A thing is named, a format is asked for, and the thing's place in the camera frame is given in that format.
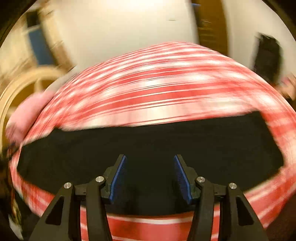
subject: metal screw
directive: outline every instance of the metal screw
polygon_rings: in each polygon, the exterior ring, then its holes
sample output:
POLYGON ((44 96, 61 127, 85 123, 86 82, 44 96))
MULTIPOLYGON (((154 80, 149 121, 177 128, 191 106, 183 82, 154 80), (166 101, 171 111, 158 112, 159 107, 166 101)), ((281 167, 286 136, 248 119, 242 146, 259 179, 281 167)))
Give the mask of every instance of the metal screw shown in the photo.
POLYGON ((64 188, 66 188, 66 189, 70 188, 71 186, 72 186, 71 183, 65 183, 65 184, 64 184, 64 188))
POLYGON ((196 179, 199 183, 204 183, 205 182, 205 178, 204 177, 198 177, 196 179))
POLYGON ((96 177, 96 182, 101 183, 102 181, 104 181, 104 177, 102 176, 96 177))
POLYGON ((229 183, 229 187, 231 189, 236 189, 237 188, 237 185, 235 183, 229 183))

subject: pink cloth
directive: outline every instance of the pink cloth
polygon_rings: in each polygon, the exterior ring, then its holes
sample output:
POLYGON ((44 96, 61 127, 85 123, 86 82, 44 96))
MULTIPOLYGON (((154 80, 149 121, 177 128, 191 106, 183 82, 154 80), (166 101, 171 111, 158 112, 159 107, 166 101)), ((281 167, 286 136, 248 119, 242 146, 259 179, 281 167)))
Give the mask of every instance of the pink cloth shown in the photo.
POLYGON ((17 107, 6 125, 5 136, 9 143, 19 145, 23 141, 30 127, 54 94, 54 91, 33 93, 17 107))

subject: wooden furniture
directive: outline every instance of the wooden furniture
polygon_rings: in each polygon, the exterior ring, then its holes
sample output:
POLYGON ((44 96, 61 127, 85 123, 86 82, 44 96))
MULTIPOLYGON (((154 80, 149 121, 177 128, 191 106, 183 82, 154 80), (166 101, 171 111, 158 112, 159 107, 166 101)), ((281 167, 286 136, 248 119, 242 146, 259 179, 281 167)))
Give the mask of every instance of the wooden furniture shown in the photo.
POLYGON ((5 127, 16 107, 30 94, 46 89, 66 72, 55 66, 29 69, 9 83, 0 96, 0 149, 7 144, 5 127))
POLYGON ((192 0, 200 45, 228 55, 226 19, 221 0, 192 0))

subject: red and white checkered fabric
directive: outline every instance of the red and white checkered fabric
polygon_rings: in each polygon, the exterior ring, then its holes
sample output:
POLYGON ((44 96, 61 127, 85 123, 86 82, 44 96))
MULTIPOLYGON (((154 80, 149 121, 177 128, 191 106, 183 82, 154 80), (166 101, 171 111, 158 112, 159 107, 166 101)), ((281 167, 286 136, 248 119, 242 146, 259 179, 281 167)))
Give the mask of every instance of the red and white checkered fabric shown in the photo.
MULTIPOLYGON (((152 46, 88 68, 64 85, 39 115, 24 144, 64 130, 102 126, 138 126, 234 116, 261 111, 284 156, 271 180, 246 192, 267 227, 296 189, 296 113, 269 84, 248 68, 218 52, 184 42, 152 46)), ((53 195, 17 173, 16 190, 37 215, 53 195)), ((192 213, 162 217, 108 215, 114 240, 186 240, 192 213)), ((215 207, 212 240, 218 237, 215 207)), ((88 240, 86 211, 81 209, 82 239, 88 240)))

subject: black cloth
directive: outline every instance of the black cloth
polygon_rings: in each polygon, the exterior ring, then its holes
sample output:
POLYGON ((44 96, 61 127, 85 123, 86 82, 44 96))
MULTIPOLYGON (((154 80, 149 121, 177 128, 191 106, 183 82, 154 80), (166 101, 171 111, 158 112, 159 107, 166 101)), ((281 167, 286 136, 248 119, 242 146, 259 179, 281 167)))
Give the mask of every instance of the black cloth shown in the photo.
POLYGON ((260 35, 254 72, 269 84, 274 84, 280 70, 281 49, 275 38, 264 34, 260 35))
POLYGON ((235 182, 242 190, 270 178, 283 157, 261 114, 139 127, 79 131, 54 129, 22 148, 17 170, 56 194, 66 182, 87 183, 127 156, 126 185, 110 213, 166 215, 192 210, 183 201, 173 156, 213 183, 235 182))

